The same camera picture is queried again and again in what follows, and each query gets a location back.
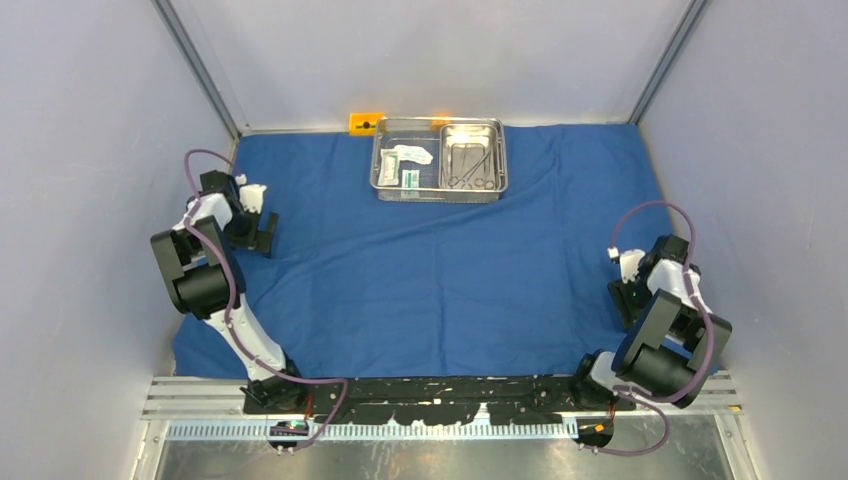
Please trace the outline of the blue surgical drape cloth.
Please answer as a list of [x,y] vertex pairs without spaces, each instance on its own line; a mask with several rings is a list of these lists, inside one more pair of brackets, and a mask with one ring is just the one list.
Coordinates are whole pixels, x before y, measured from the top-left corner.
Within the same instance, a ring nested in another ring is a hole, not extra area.
[[241,251],[248,302],[306,377],[570,373],[624,331],[615,243],[671,231],[632,125],[510,127],[491,204],[384,202],[372,142],[255,135],[237,162],[279,215],[270,257]]

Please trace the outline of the white sterile pouch packet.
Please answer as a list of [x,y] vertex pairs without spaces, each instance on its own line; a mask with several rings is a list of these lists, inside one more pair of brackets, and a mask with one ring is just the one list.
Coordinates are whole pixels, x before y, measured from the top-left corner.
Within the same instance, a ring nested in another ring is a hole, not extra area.
[[381,149],[377,186],[398,186],[400,183],[399,168],[400,159],[398,151],[395,149]]

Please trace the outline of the wire mesh instrument basket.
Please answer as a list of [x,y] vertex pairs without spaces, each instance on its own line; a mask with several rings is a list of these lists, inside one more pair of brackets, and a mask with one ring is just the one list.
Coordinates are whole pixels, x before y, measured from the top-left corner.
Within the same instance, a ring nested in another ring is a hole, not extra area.
[[[370,166],[370,185],[378,199],[391,202],[437,202],[456,204],[484,204],[499,200],[508,188],[508,167],[505,147],[505,130],[502,122],[495,118],[452,117],[451,123],[493,122],[501,133],[501,162],[504,185],[497,191],[447,190],[439,187],[440,176],[440,129],[430,128],[431,117],[388,117],[377,125],[374,135],[373,153]],[[380,166],[380,150],[393,149],[394,146],[417,145],[426,148],[432,155],[430,165],[400,161],[398,186],[378,187],[377,176]],[[415,190],[401,187],[401,172],[404,169],[420,171],[420,187]]]

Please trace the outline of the green white small packet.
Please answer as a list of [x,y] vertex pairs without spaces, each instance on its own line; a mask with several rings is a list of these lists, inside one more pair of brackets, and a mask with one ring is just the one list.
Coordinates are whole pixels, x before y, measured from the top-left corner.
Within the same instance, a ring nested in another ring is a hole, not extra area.
[[411,190],[418,189],[420,187],[420,171],[417,169],[404,169],[401,172],[401,187]]

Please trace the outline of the clear plastic packet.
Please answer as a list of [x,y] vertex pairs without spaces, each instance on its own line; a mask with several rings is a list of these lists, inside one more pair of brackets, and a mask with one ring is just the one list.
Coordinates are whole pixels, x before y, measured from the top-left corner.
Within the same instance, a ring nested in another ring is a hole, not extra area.
[[433,155],[424,147],[417,145],[401,145],[393,147],[398,160],[402,162],[413,162],[419,165],[430,165]]

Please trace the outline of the steel surgical scissors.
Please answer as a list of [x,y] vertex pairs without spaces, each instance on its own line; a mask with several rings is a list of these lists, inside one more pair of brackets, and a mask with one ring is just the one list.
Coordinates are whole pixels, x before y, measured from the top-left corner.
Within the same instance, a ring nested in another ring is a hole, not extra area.
[[447,174],[447,185],[449,188],[460,189],[467,186],[467,180],[465,178],[467,172],[467,155],[467,145],[455,144],[451,147]]

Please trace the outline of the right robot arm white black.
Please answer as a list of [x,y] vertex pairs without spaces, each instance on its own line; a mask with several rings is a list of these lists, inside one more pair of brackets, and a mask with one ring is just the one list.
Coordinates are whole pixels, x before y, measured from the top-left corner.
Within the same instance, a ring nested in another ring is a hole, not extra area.
[[614,260],[620,278],[607,288],[626,335],[616,351],[581,359],[570,385],[577,406],[591,411],[610,405],[617,386],[668,397],[695,377],[707,339],[685,284],[689,279],[699,290],[699,268],[684,268],[689,247],[681,237],[663,235],[649,251],[628,250]]

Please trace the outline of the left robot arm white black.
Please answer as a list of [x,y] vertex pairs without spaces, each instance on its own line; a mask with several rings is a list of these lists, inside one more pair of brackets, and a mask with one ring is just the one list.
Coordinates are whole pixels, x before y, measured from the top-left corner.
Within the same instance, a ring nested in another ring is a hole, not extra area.
[[248,383],[245,406],[298,412],[307,400],[299,372],[259,324],[246,299],[237,248],[269,256],[278,215],[260,225],[264,186],[221,171],[200,176],[200,196],[183,219],[153,235],[151,248],[175,308],[217,331],[242,361]]

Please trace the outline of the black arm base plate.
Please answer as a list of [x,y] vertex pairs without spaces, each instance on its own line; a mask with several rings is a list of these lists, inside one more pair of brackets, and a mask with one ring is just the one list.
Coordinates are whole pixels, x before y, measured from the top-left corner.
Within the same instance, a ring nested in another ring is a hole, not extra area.
[[246,414],[306,414],[332,425],[384,425],[391,420],[402,426],[466,425],[483,413],[496,426],[546,425],[566,413],[607,416],[614,411],[615,396],[602,408],[576,405],[571,396],[574,377],[374,377],[350,378],[346,385],[299,384],[275,377],[251,381],[240,390]]

